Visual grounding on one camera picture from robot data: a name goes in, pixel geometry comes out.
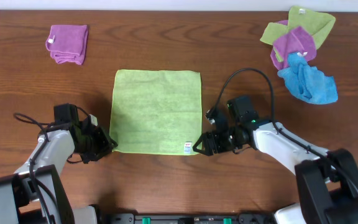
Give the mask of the blue crumpled cloth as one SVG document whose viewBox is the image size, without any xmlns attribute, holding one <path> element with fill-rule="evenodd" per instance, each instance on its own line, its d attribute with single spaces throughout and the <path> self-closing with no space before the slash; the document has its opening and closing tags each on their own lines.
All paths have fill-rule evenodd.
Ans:
<svg viewBox="0 0 358 224">
<path fill-rule="evenodd" d="M 311 67 L 299 52 L 287 58 L 288 67 L 278 71 L 288 91 L 301 101 L 313 105 L 327 105 L 338 100 L 333 76 L 326 76 L 317 67 Z"/>
</svg>

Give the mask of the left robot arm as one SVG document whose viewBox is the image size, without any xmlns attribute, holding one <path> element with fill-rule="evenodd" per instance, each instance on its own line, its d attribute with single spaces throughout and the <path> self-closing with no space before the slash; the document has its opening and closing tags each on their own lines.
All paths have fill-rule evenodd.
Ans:
<svg viewBox="0 0 358 224">
<path fill-rule="evenodd" d="M 54 107 L 54 121 L 40 123 L 21 113 L 15 119 L 40 128 L 37 146 L 13 174 L 0 177 L 0 223 L 103 223 L 97 205 L 71 207 L 60 174 L 74 154 L 84 164 L 117 147 L 92 114 L 80 120 L 73 104 Z"/>
</svg>

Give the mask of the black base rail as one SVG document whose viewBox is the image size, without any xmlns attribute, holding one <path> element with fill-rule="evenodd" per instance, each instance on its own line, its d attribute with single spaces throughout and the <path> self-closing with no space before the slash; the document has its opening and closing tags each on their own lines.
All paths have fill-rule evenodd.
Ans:
<svg viewBox="0 0 358 224">
<path fill-rule="evenodd" d="M 103 215 L 104 224 L 276 224 L 272 214 L 242 213 L 240 215 L 134 215 L 117 213 Z"/>
</svg>

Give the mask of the folded purple cloth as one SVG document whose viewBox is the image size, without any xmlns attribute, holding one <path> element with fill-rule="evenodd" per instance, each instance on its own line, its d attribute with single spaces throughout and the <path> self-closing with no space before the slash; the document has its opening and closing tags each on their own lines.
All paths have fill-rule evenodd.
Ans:
<svg viewBox="0 0 358 224">
<path fill-rule="evenodd" d="M 82 65 L 87 40 L 87 25 L 52 25 L 45 46 L 57 63 L 72 62 Z"/>
</svg>

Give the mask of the green cloth at back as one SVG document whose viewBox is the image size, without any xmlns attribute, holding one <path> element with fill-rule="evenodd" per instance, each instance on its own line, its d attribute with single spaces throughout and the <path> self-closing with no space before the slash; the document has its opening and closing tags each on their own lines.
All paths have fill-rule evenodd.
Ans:
<svg viewBox="0 0 358 224">
<path fill-rule="evenodd" d="M 293 6 L 289 10 L 287 20 L 270 22 L 267 25 L 260 41 L 273 46 L 274 40 L 301 26 L 313 37 L 316 50 L 318 50 L 334 27 L 335 21 L 336 18 L 328 13 L 315 12 L 304 7 Z"/>
</svg>

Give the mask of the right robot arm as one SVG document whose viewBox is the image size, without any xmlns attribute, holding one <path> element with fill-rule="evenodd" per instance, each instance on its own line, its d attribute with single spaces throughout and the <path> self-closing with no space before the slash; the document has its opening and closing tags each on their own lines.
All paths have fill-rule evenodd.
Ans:
<svg viewBox="0 0 358 224">
<path fill-rule="evenodd" d="M 205 114 L 216 129 L 203 133 L 193 150 L 206 156 L 237 154 L 245 145 L 268 154 L 296 177 L 306 223 L 358 223 L 358 166 L 346 149 L 330 151 L 289 132 L 279 122 L 260 118 L 247 96 L 227 101 L 234 119 L 212 107 Z"/>
</svg>

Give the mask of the purple crumpled cloth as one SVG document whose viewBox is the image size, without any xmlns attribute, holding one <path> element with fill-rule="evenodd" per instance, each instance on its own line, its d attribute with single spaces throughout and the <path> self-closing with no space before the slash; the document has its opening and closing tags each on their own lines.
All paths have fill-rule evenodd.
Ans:
<svg viewBox="0 0 358 224">
<path fill-rule="evenodd" d="M 316 57 L 317 50 L 313 37 L 301 26 L 274 40 L 270 57 L 274 66 L 281 70 L 288 67 L 288 55 L 292 53 L 300 53 L 307 62 Z"/>
</svg>

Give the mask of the green microfibre cloth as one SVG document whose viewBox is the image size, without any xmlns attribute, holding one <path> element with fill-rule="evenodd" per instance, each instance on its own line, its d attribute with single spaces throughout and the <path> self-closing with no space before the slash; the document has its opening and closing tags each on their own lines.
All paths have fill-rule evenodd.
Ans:
<svg viewBox="0 0 358 224">
<path fill-rule="evenodd" d="M 122 69 L 115 76 L 109 134 L 118 152 L 192 156 L 202 112 L 200 73 Z"/>
</svg>

